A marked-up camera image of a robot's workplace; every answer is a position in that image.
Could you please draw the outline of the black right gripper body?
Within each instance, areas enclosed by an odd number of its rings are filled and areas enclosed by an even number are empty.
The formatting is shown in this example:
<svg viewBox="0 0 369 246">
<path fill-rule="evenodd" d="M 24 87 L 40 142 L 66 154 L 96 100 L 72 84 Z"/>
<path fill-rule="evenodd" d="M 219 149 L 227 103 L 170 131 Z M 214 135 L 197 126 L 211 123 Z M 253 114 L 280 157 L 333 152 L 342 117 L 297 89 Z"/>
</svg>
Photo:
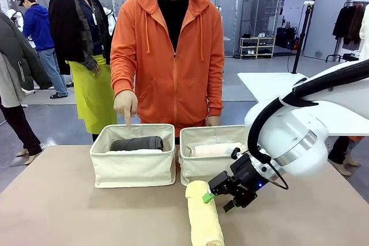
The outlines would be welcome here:
<svg viewBox="0 0 369 246">
<path fill-rule="evenodd" d="M 235 160 L 230 169 L 231 191 L 253 191 L 257 192 L 265 184 L 273 180 L 273 171 L 270 166 L 260 163 L 256 158 L 247 153 L 232 154 Z"/>
</svg>

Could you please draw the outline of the person's right hand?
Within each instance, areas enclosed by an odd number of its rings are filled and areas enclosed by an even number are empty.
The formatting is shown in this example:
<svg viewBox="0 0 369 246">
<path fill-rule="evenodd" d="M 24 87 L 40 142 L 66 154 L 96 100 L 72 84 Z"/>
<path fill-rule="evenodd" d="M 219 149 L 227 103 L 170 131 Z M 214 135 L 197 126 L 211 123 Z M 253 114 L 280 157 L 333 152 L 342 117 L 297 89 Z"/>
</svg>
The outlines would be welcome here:
<svg viewBox="0 0 369 246">
<path fill-rule="evenodd" d="M 131 90 L 124 90 L 116 95 L 114 110 L 124 117 L 128 129 L 131 129 L 131 119 L 137 113 L 138 99 Z"/>
</svg>

